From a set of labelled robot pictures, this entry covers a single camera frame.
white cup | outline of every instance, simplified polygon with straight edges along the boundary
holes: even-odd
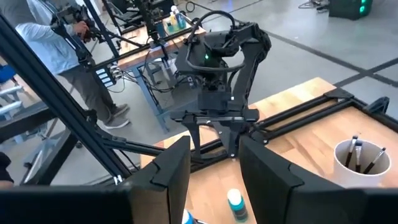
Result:
[[[342,141],[335,147],[334,169],[331,179],[334,183],[344,188],[378,187],[385,174],[391,168],[390,157],[388,156],[388,152],[385,151],[384,154],[377,160],[369,173],[363,174],[365,168],[367,168],[367,166],[376,158],[382,148],[371,142],[362,142],[363,145],[359,160],[361,163],[361,173],[354,171],[356,164],[355,149],[353,151],[353,155],[351,156],[348,168],[344,166],[348,155],[348,147],[351,144],[351,139]]]

gray concrete floor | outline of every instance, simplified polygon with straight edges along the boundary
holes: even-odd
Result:
[[[398,118],[398,65],[372,70],[378,76],[364,73],[398,57],[398,2],[394,0],[375,0],[368,17],[358,21],[329,18],[328,13],[319,14],[312,9],[298,9],[304,0],[195,0],[195,11],[190,17],[201,17],[209,10],[224,10],[241,21],[257,22],[260,27],[270,33],[272,49],[263,61],[254,81],[249,102],[261,100],[282,90],[298,85],[309,79],[321,77],[330,83],[342,85],[358,98],[371,103],[381,96],[391,99],[387,113]],[[184,10],[185,4],[179,5]],[[213,16],[204,23],[206,30],[223,30],[229,28],[230,21],[224,17]],[[105,44],[97,44],[93,50],[95,60],[100,62],[111,57]],[[237,54],[227,58],[230,64],[241,62],[243,56]],[[70,85],[60,80],[67,90]],[[112,131],[117,136],[131,141],[153,144],[167,137],[184,131],[184,128],[168,122],[170,132],[164,134],[153,112],[146,103],[140,88],[134,83],[119,82],[111,87],[116,103],[128,103],[131,111],[126,115],[132,124],[125,128]],[[83,105],[77,92],[72,95]],[[27,104],[30,99],[21,96]],[[169,95],[157,95],[161,102],[167,103]],[[55,131],[64,128],[58,122]],[[12,158],[9,168],[12,176],[19,181],[23,174],[22,160],[39,139],[31,139],[7,150]],[[139,163],[139,156],[129,154],[130,158]],[[86,184],[100,180],[107,173],[104,168],[85,149],[74,149],[53,184]]]

shoe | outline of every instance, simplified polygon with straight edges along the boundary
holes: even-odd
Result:
[[[112,115],[113,115],[114,117],[121,116],[121,115],[123,115],[125,112],[127,112],[129,109],[130,109],[129,105],[127,105],[127,103],[125,103],[125,104],[123,104],[123,105],[120,105],[120,106],[115,107],[115,109],[114,109]]]
[[[116,118],[113,117],[112,120],[104,123],[106,129],[116,129],[116,128],[123,128],[128,125],[130,121],[126,118]]]

wooden table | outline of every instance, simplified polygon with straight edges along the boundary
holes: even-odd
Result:
[[[190,27],[191,27],[191,25],[187,23],[187,29],[189,29]],[[202,35],[202,34],[205,34],[206,31],[203,28],[199,27],[199,29],[197,29],[195,33],[198,35]],[[168,52],[177,51],[178,47],[180,47],[182,45],[182,41],[184,40],[184,38],[187,38],[189,35],[190,35],[190,33],[187,33],[187,34],[181,35],[179,37],[176,37],[173,40],[169,40],[166,45],[166,50]],[[147,40],[148,40],[147,27],[141,27],[139,29],[131,31],[127,34],[124,34],[123,37],[130,39],[131,41],[137,42],[138,44],[146,44],[152,40],[152,39],[149,39],[149,41],[147,42]],[[137,48],[138,47],[135,45],[132,45],[125,41],[122,41],[121,49],[120,49],[119,53],[124,54],[126,52],[130,52]],[[127,69],[131,66],[142,63],[145,60],[145,57],[148,54],[148,51],[150,51],[150,49],[143,50],[143,51],[136,53],[128,58],[120,60],[118,62],[119,68]],[[148,58],[159,58],[162,56],[163,56],[162,49],[159,48],[157,50],[152,50],[151,53],[149,53]]]
[[[293,106],[311,100],[335,87],[321,78],[314,78],[276,95],[254,103],[250,108],[260,111],[261,119],[280,113]],[[392,159],[392,169],[382,181],[383,187],[398,187],[398,134],[366,116],[355,108],[347,108],[326,118],[292,131],[272,140],[267,147],[282,157],[321,176],[329,178],[333,172],[333,149],[343,140],[357,134],[360,138],[387,147]],[[169,147],[181,136],[178,134],[157,143],[157,146]],[[201,128],[201,143],[212,141],[217,135],[210,129]],[[153,157],[141,156],[141,165],[148,164]],[[239,189],[244,197],[249,212],[248,223],[256,223],[244,188],[239,161],[227,159],[201,171],[191,174],[185,207],[193,216],[212,223],[235,223],[226,199],[231,188]]]

person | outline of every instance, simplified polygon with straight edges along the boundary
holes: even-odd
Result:
[[[11,160],[5,153],[0,152],[0,190],[7,189],[14,186],[14,181],[7,171]]]
[[[79,92],[87,107],[97,112],[107,129],[129,124],[123,117],[127,104],[116,106],[97,75],[88,73],[78,63],[75,51],[50,27],[54,12],[44,0],[0,0],[0,10],[11,26],[25,40],[53,75],[64,77]],[[84,22],[65,25],[71,36],[84,36]]]

